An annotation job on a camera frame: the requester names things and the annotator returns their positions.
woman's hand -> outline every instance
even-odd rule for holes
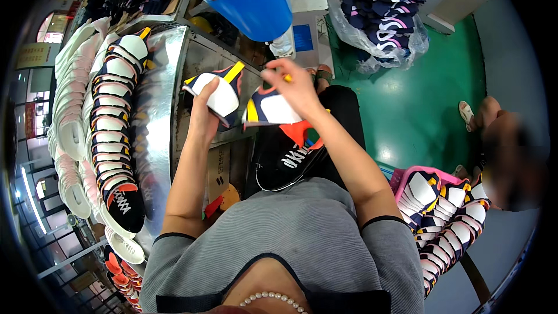
[[[190,115],[190,128],[188,129],[188,136],[186,143],[192,139],[194,143],[201,143],[209,145],[217,133],[217,126],[219,126],[219,119],[211,113],[207,107],[209,96],[217,90],[219,86],[219,78],[213,78],[200,92],[199,95],[194,97],[194,104],[192,105],[192,114]]]
[[[289,58],[275,59],[266,64],[266,67],[280,68],[278,72],[264,69],[261,74],[262,78],[276,87],[277,91],[303,119],[312,122],[313,118],[325,112],[324,106],[317,98],[310,74],[305,69],[297,66]],[[283,79],[287,74],[291,76],[290,82]]]

metal workbench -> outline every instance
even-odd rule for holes
[[[128,34],[152,28],[148,45],[154,49],[156,68],[147,71],[134,94],[135,126],[133,141],[136,175],[143,195],[146,219],[136,241],[149,256],[151,246],[162,228],[164,208],[172,175],[186,139],[189,113],[181,91],[183,80],[203,72],[225,69],[240,59],[211,37],[204,37],[186,25],[143,19],[126,26]],[[234,126],[218,133],[212,147],[253,136],[256,128],[242,132],[240,118],[254,90],[261,85],[260,72],[248,62],[241,86],[238,119]]]

stack of shoe uppers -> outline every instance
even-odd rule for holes
[[[143,277],[130,267],[128,262],[121,259],[110,246],[106,246],[104,249],[104,260],[108,269],[107,278],[122,293],[136,312],[143,312],[139,304]]]
[[[426,0],[343,0],[347,21],[366,33],[381,51],[402,48],[409,53],[409,37],[414,32],[413,16]]]
[[[104,64],[91,84],[92,164],[108,213],[125,231],[137,233],[144,220],[130,157],[132,93],[147,64],[150,28],[108,45]]]
[[[490,208],[480,179],[473,188],[468,179],[457,184],[442,181],[436,173],[413,172],[397,201],[415,235],[425,297],[482,233]]]

red banner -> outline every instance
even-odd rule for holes
[[[35,138],[37,137],[35,125],[35,104],[27,103],[25,104],[25,138]]]

